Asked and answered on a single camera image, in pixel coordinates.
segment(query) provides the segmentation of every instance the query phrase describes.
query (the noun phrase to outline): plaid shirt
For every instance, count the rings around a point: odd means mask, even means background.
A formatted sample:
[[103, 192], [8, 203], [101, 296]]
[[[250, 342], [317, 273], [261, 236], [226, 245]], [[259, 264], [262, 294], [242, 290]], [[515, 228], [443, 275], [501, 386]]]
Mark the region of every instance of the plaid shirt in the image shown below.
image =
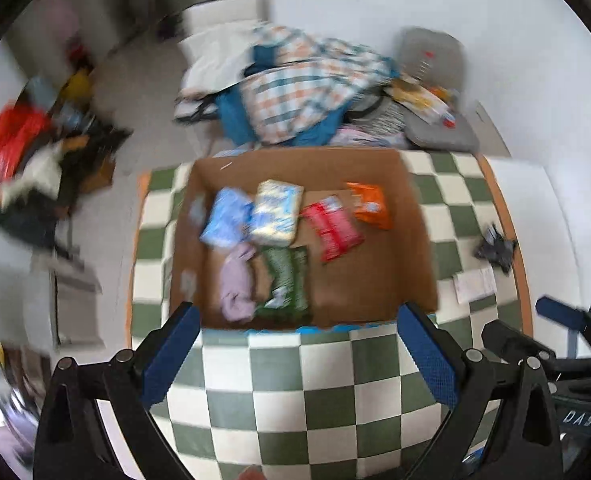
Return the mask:
[[391, 80], [389, 60], [364, 45], [271, 24], [255, 32], [258, 44], [276, 47], [277, 64], [241, 83], [244, 107], [261, 142], [292, 139], [370, 86]]

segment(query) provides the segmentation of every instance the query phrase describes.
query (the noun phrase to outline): pink clothing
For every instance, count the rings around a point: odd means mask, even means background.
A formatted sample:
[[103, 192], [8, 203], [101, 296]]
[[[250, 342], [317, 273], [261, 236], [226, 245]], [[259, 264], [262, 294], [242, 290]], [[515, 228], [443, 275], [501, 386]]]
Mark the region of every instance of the pink clothing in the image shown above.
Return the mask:
[[255, 248], [246, 242], [236, 245], [220, 270], [220, 301], [228, 321], [250, 321], [255, 313], [253, 280], [247, 261]]

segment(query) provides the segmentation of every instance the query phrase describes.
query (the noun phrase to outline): orange package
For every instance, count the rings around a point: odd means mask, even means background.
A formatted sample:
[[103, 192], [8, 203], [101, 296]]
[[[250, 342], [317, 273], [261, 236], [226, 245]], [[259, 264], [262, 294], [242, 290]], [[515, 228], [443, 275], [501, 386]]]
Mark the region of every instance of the orange package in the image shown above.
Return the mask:
[[391, 217], [380, 186], [357, 182], [347, 182], [347, 186], [353, 193], [353, 213], [358, 220], [376, 225], [380, 229], [391, 229]]

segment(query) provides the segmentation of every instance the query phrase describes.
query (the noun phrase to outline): blue gripper pad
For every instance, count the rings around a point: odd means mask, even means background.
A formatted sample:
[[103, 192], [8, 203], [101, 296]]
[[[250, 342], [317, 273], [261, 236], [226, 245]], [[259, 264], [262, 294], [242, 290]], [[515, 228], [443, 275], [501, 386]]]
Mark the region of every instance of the blue gripper pad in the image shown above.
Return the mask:
[[434, 399], [453, 410], [459, 399], [455, 371], [426, 327], [406, 304], [398, 309], [398, 334]]
[[549, 298], [549, 296], [543, 296], [537, 300], [535, 310], [540, 316], [577, 332], [582, 332], [586, 326], [584, 312]]
[[164, 400], [199, 332], [200, 313], [195, 306], [191, 306], [144, 369], [140, 399], [147, 410]]

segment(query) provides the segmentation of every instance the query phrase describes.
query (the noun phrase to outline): green and white checkered cloth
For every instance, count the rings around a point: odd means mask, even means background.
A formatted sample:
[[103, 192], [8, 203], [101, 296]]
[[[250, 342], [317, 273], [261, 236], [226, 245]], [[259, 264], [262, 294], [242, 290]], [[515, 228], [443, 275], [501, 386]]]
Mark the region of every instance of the green and white checkered cloth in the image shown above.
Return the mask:
[[[470, 304], [455, 298], [451, 277], [483, 266], [471, 252], [488, 224], [500, 228], [475, 158], [400, 155], [431, 239], [435, 323], [463, 348], [479, 349], [485, 323], [500, 318], [521, 328], [512, 273], [495, 272], [498, 292], [489, 298]], [[168, 315], [175, 219], [190, 169], [183, 164], [151, 175], [134, 264], [134, 347]], [[496, 407], [489, 406], [473, 445], [488, 436]], [[347, 333], [203, 330], [166, 400], [151, 412], [197, 480], [234, 480], [251, 464], [261, 465], [268, 480], [349, 480], [411, 465], [446, 410], [395, 324], [384, 324]]]

